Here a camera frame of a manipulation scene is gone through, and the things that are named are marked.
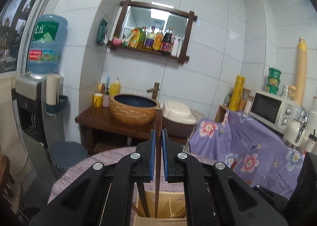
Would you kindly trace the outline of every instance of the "stacked green containers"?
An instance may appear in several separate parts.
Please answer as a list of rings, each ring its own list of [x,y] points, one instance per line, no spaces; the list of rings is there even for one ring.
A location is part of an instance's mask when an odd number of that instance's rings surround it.
[[[281,82],[281,71],[275,68],[269,68],[268,69],[268,83],[265,87],[265,91],[268,93],[271,93],[273,95],[277,95],[278,93],[278,86]]]

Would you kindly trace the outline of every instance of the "window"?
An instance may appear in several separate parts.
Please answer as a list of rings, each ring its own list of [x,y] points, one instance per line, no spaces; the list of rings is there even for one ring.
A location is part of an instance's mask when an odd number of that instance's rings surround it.
[[[8,0],[0,13],[0,73],[25,72],[27,51],[45,0]]]

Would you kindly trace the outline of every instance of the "pink flower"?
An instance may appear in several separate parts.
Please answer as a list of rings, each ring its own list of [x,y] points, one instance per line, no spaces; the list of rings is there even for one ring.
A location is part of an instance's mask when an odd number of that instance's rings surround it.
[[[259,160],[257,160],[257,154],[253,153],[252,156],[247,154],[244,158],[244,165],[241,168],[241,172],[254,172],[254,168],[259,165]]]
[[[204,122],[204,121],[200,123],[200,127],[201,127],[199,130],[200,136],[201,137],[208,136],[210,138],[214,135],[215,130],[218,129],[218,126],[215,123]]]
[[[228,122],[228,112],[224,115],[223,122],[221,123],[223,127],[227,125]]]

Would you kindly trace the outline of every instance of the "flower print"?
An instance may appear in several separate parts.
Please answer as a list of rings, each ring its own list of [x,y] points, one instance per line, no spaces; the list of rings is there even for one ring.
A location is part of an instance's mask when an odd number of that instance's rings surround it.
[[[223,122],[221,123],[223,127],[225,127],[228,123],[228,115],[229,115],[229,111],[227,111],[226,114],[224,115]]]
[[[200,123],[199,134],[201,137],[208,136],[211,138],[214,135],[215,130],[217,129],[218,126],[215,123],[202,121]]]
[[[238,116],[240,117],[240,122],[241,123],[244,123],[245,120],[247,120],[247,121],[251,121],[252,120],[252,117],[249,116],[248,114],[238,113]]]
[[[259,160],[257,159],[257,154],[253,153],[252,156],[247,154],[244,158],[244,165],[241,168],[241,172],[254,172],[254,168],[259,165]]]
[[[231,165],[233,164],[233,162],[235,161],[235,159],[238,158],[238,154],[228,154],[226,155],[226,160],[225,160],[225,164],[228,165],[228,167],[231,167]]]
[[[295,169],[301,169],[303,162],[304,162],[304,156],[296,151],[296,150],[290,150],[287,155],[286,159],[288,160],[288,163],[286,165],[286,168],[289,172]]]

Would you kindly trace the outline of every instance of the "blue flower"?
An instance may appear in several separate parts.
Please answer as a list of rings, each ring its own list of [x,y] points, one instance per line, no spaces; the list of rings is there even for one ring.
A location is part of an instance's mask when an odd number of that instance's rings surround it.
[[[252,117],[249,116],[248,114],[238,113],[238,116],[240,117],[240,122],[241,123],[244,123],[245,120],[247,120],[247,121],[251,121],[252,120]]]
[[[304,156],[296,151],[296,150],[290,150],[287,155],[286,159],[288,160],[288,163],[286,165],[286,168],[289,172],[295,169],[301,169],[303,162],[304,162]]]
[[[228,166],[228,167],[231,167],[231,165],[233,164],[233,162],[235,161],[235,159],[238,158],[238,154],[228,154],[226,155],[226,160],[225,160],[225,164]]]

